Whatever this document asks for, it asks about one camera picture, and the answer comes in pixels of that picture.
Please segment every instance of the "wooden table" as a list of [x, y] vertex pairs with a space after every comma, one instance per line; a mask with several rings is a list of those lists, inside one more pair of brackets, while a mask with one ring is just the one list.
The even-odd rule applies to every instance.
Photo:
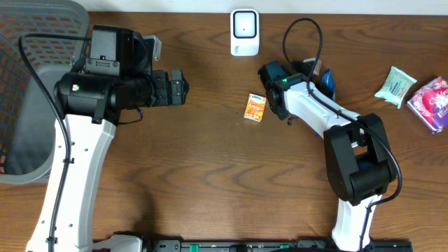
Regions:
[[[257, 70], [285, 62], [284, 32], [304, 16], [322, 26], [321, 59], [334, 73], [337, 102], [381, 116], [402, 167], [402, 193], [377, 209], [372, 237], [447, 250], [448, 134], [432, 135], [405, 106], [374, 97], [391, 66], [419, 80], [408, 96], [436, 76], [448, 78], [448, 18], [415, 16], [261, 15], [260, 53], [233, 57], [228, 14], [91, 13], [91, 24], [156, 34], [163, 50], [155, 69], [182, 69], [190, 83], [185, 106], [145, 108], [143, 122], [118, 128], [99, 184], [95, 239], [117, 230], [220, 240], [330, 235], [337, 198], [323, 141], [269, 109], [260, 123], [243, 119], [248, 94], [263, 93]], [[290, 57], [313, 57], [317, 38], [311, 25], [296, 27]], [[122, 120], [135, 117], [125, 111]], [[43, 184], [0, 185], [0, 251], [25, 249], [45, 191]]]

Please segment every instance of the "plastic basket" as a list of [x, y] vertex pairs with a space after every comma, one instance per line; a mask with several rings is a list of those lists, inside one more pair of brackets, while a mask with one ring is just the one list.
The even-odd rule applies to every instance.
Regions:
[[[44, 181], [51, 170], [55, 116], [18, 52], [26, 33], [85, 36], [87, 11], [61, 0], [0, 0], [0, 182]], [[25, 52], [50, 94], [84, 42], [27, 38]]]

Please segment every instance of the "pink package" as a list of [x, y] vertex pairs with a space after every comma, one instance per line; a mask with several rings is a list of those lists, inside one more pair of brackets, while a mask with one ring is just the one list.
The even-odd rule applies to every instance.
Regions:
[[448, 83], [442, 77], [421, 87], [406, 103], [428, 128], [441, 132], [448, 125]]

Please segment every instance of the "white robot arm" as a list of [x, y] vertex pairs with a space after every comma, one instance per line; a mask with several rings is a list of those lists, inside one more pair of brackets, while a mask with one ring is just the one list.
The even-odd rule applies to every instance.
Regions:
[[[358, 251], [369, 204], [377, 202], [387, 185], [395, 179], [389, 160], [375, 141], [364, 131], [334, 111], [363, 123], [370, 130], [387, 138], [381, 119], [375, 114], [365, 117], [348, 111], [319, 92], [315, 84], [301, 73], [290, 76], [278, 61], [263, 66], [258, 75], [265, 86], [271, 110], [283, 120], [298, 117], [324, 139], [328, 180], [339, 197], [336, 226], [332, 239], [342, 251]], [[329, 109], [322, 102], [333, 108]], [[352, 148], [367, 145], [367, 153], [356, 156]], [[371, 208], [363, 237], [363, 248], [370, 243]]]
[[[334, 109], [338, 111], [341, 110], [345, 115], [354, 120], [357, 120], [357, 117], [360, 116], [357, 113], [342, 108], [333, 100], [319, 92], [314, 83], [310, 83], [309, 86], [320, 100], [331, 105]], [[329, 130], [331, 127], [344, 126], [350, 123], [348, 120], [337, 116], [334, 112], [330, 111], [309, 95], [306, 82], [291, 86], [287, 91], [284, 91], [283, 97], [286, 110], [291, 115], [297, 116], [306, 122], [322, 138], [323, 132]], [[351, 143], [352, 147], [357, 147], [357, 145], [356, 141]], [[353, 206], [350, 202], [345, 202], [339, 199], [337, 221], [336, 226], [332, 231], [332, 238], [340, 250], [357, 251], [359, 249], [359, 237], [363, 228], [367, 206], [371, 202], [380, 200], [381, 197], [381, 195], [373, 195], [362, 200], [361, 203], [356, 206]], [[363, 240], [363, 244], [366, 246], [370, 243], [369, 229], [374, 210], [375, 206], [372, 208], [372, 213], [370, 214]]]
[[[123, 109], [136, 109], [141, 120], [140, 107], [183, 105], [189, 85], [181, 70], [171, 72], [171, 81], [167, 72], [152, 70], [152, 60], [160, 58], [161, 45], [156, 37], [143, 38], [128, 29], [105, 26], [94, 26], [92, 34], [90, 56], [81, 62], [87, 73], [79, 73], [84, 64], [77, 62], [77, 67], [55, 85], [56, 102], [50, 104], [57, 109], [57, 116], [64, 119], [71, 158], [66, 160], [66, 139], [61, 125], [56, 123], [52, 171], [27, 252], [142, 252], [145, 246], [142, 238], [125, 234], [116, 234], [96, 244], [92, 241], [93, 211], [104, 158], [117, 125], [138, 121], [119, 122]], [[60, 38], [50, 34], [27, 36]], [[22, 39], [19, 50], [33, 72], [23, 52]], [[64, 175], [64, 164], [68, 161]], [[60, 190], [63, 176], [65, 182]]]

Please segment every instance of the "orange snack box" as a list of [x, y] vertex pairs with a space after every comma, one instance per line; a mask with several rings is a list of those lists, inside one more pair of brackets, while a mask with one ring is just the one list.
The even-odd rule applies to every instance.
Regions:
[[244, 118], [261, 122], [263, 119], [263, 112], [265, 111], [266, 97], [256, 94], [249, 94]]

